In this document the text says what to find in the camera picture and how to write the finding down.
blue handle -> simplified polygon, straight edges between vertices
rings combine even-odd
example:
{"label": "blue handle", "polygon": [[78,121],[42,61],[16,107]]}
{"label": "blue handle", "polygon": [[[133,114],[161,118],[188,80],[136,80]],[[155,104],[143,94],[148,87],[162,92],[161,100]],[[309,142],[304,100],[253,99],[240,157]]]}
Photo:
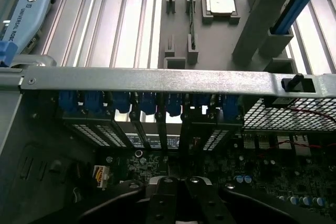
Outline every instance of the blue handle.
{"label": "blue handle", "polygon": [[272,34],[285,35],[310,0],[290,0],[286,9],[271,30]]}

blue plastic clip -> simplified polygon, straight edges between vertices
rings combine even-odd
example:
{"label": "blue plastic clip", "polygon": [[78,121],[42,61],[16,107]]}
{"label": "blue plastic clip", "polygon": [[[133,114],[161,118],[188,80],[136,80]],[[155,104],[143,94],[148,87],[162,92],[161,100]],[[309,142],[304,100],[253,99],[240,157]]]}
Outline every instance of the blue plastic clip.
{"label": "blue plastic clip", "polygon": [[156,112],[155,93],[142,93],[139,99],[140,110],[146,115],[153,115]]}
{"label": "blue plastic clip", "polygon": [[104,97],[101,91],[85,92],[84,107],[93,113],[101,113],[104,109]]}
{"label": "blue plastic clip", "polygon": [[210,94],[195,94],[193,95],[193,106],[205,106],[209,105]]}
{"label": "blue plastic clip", "polygon": [[128,113],[130,111],[130,93],[129,92],[113,92],[112,93],[113,108],[119,110],[120,113]]}
{"label": "blue plastic clip", "polygon": [[17,51],[17,45],[13,42],[0,41],[0,68],[8,68]]}
{"label": "blue plastic clip", "polygon": [[66,112],[77,112],[78,101],[76,91],[60,91],[58,94],[58,105]]}
{"label": "blue plastic clip", "polygon": [[226,95],[223,98],[223,116],[225,121],[236,120],[239,116],[238,110],[238,96],[237,95]]}
{"label": "blue plastic clip", "polygon": [[166,110],[170,116],[178,116],[181,114],[182,95],[181,94],[169,94],[166,99]]}

ventilation grille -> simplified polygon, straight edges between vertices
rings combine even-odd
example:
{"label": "ventilation grille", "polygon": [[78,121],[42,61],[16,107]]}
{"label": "ventilation grille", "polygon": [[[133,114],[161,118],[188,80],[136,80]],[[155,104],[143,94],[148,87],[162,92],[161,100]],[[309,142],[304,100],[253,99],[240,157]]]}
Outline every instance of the ventilation grille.
{"label": "ventilation grille", "polygon": [[208,141],[203,147],[204,151],[212,151],[221,139],[228,133],[228,131],[215,130],[212,135],[209,137]]}
{"label": "ventilation grille", "polygon": [[98,136],[95,132],[93,132],[90,128],[88,128],[85,124],[73,124],[73,126],[81,133],[83,133],[85,136],[90,138],[92,141],[99,144],[100,146],[110,146],[100,136]]}
{"label": "ventilation grille", "polygon": [[126,147],[126,145],[120,140],[120,138],[114,133],[114,131],[110,127],[105,125],[97,125],[96,127],[117,147]]}
{"label": "ventilation grille", "polygon": [[297,99],[289,108],[266,108],[264,100],[246,113],[246,130],[334,131],[336,99]]}

red wire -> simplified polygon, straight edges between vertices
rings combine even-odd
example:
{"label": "red wire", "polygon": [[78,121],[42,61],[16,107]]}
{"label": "red wire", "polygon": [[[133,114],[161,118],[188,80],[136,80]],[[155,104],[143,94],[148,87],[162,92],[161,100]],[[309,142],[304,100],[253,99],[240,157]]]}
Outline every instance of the red wire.
{"label": "red wire", "polygon": [[334,123],[336,123],[336,120],[329,116],[329,115],[326,115],[326,114],[323,114],[321,112],[318,112],[318,111],[313,111],[313,110],[302,110],[302,109],[296,109],[296,108],[287,108],[288,110],[291,110],[291,111],[296,111],[296,112],[302,112],[302,113],[309,113],[309,114],[314,114],[314,115],[319,115],[319,116],[322,116],[324,118],[327,118],[331,121],[333,121]]}

circuit board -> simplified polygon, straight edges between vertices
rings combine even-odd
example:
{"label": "circuit board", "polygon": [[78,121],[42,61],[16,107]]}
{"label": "circuit board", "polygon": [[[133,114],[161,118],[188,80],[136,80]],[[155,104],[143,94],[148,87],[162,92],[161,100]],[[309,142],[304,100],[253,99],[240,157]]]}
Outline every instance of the circuit board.
{"label": "circuit board", "polygon": [[[336,146],[307,148],[298,144],[293,150],[282,141],[278,148],[270,148],[269,143],[276,139],[274,135],[235,136],[220,153],[191,157],[183,175],[185,166],[180,167],[176,152],[141,151],[139,155],[140,150],[105,149],[98,162],[110,167],[109,184],[127,179],[148,184],[151,177],[165,175],[203,176],[214,186],[236,181],[336,220]],[[308,143],[307,137],[301,140]]]}

